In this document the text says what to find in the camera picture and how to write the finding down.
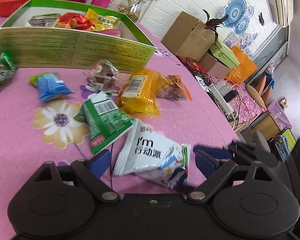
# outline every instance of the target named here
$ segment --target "power strip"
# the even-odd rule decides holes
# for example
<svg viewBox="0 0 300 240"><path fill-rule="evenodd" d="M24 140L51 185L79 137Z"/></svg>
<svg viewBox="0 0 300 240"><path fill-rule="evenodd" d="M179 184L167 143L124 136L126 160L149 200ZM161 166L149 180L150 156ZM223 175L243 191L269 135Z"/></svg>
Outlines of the power strip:
<svg viewBox="0 0 300 240"><path fill-rule="evenodd" d="M220 105L223 107L223 109L226 111L227 114L231 115L234 113L234 110L232 106L225 101L223 96L220 94L220 91L216 89L215 86L209 87L211 93L215 96L215 98L219 101Z"/></svg>

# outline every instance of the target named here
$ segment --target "orange bag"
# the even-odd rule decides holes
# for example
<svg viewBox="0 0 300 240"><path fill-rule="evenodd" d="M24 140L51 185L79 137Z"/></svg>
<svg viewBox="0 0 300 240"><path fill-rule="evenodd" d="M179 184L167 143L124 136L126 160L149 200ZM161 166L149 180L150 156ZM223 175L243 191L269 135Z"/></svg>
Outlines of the orange bag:
<svg viewBox="0 0 300 240"><path fill-rule="evenodd" d="M240 85L255 72L258 67L237 46L233 46L232 51L240 62L240 65L233 68L228 75L226 75L225 79Z"/></svg>

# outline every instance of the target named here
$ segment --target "white snack bag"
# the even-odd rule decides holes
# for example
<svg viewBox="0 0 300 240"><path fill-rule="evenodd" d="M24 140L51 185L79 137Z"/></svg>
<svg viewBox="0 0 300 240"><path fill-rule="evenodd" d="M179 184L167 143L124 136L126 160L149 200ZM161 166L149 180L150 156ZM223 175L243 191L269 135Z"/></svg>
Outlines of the white snack bag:
<svg viewBox="0 0 300 240"><path fill-rule="evenodd" d="M176 143L137 119L119 153L113 175L136 173L175 189L187 181L190 153L189 144Z"/></svg>

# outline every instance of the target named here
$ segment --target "glass vase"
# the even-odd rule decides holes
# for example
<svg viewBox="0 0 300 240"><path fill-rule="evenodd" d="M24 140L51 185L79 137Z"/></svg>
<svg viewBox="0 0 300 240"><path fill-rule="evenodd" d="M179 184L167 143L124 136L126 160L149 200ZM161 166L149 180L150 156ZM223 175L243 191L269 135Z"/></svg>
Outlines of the glass vase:
<svg viewBox="0 0 300 240"><path fill-rule="evenodd" d="M137 22L140 17L142 6L145 3L145 1L140 0L122 0L116 8L116 11L126 14L133 22Z"/></svg>

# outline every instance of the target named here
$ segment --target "cardboard box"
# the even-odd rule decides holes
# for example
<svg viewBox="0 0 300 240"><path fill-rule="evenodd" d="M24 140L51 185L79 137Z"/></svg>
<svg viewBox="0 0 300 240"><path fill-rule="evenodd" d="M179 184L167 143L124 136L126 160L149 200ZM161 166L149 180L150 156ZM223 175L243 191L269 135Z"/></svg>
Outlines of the cardboard box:
<svg viewBox="0 0 300 240"><path fill-rule="evenodd" d="M230 68L218 62L215 57L208 52L204 54L199 63L204 67L207 73L213 77L224 79L224 77L230 72Z"/></svg>
<svg viewBox="0 0 300 240"><path fill-rule="evenodd" d="M214 57L230 69L233 69L240 64L233 51L220 39L212 44L210 51Z"/></svg>
<svg viewBox="0 0 300 240"><path fill-rule="evenodd" d="M215 41L215 33L192 15L182 12L161 43L173 54L199 61Z"/></svg>
<svg viewBox="0 0 300 240"><path fill-rule="evenodd" d="M121 19L121 37L80 30L25 27L34 15L75 12L88 8ZM89 68L106 58L120 71L144 68L156 48L125 15L93 5L63 0L30 0L0 26L0 53L11 49L18 67Z"/></svg>

